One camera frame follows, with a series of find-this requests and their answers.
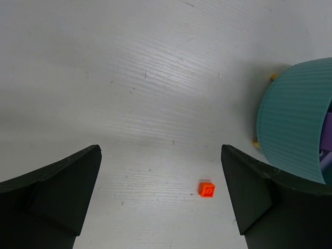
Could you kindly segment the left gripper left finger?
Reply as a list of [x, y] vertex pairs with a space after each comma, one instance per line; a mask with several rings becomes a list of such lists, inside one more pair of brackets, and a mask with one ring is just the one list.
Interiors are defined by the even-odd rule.
[[1, 248], [73, 248], [102, 161], [91, 145], [1, 182]]

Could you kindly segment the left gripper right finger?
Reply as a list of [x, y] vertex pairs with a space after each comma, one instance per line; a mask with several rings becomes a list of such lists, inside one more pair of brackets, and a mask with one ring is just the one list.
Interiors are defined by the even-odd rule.
[[294, 176], [231, 145], [221, 162], [248, 248], [331, 248], [331, 186]]

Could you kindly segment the tiny orange lego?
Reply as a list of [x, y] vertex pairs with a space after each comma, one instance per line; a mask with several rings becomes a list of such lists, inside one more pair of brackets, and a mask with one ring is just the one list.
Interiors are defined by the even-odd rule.
[[202, 198], [213, 198], [216, 186], [210, 181], [201, 181], [198, 187], [198, 193]]

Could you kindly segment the purple lego brick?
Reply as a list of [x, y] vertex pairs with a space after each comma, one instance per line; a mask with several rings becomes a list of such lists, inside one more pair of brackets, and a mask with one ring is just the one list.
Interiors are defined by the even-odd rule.
[[329, 150], [320, 149], [319, 158], [320, 158], [320, 168], [321, 171], [326, 171], [331, 166], [332, 153]]

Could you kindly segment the teal divided round container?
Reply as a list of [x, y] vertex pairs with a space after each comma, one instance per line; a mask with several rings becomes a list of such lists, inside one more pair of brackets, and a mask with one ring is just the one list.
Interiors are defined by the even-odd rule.
[[259, 106], [256, 136], [268, 162], [285, 172], [330, 185], [320, 166], [323, 123], [331, 104], [331, 58], [296, 64], [282, 72]]

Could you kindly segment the purple printed curved lego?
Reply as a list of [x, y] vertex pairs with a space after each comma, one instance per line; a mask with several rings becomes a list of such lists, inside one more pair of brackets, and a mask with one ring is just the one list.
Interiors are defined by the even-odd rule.
[[320, 148], [324, 150], [332, 150], [332, 120], [331, 120], [331, 112], [326, 114], [322, 132], [321, 132], [321, 140], [320, 140]]

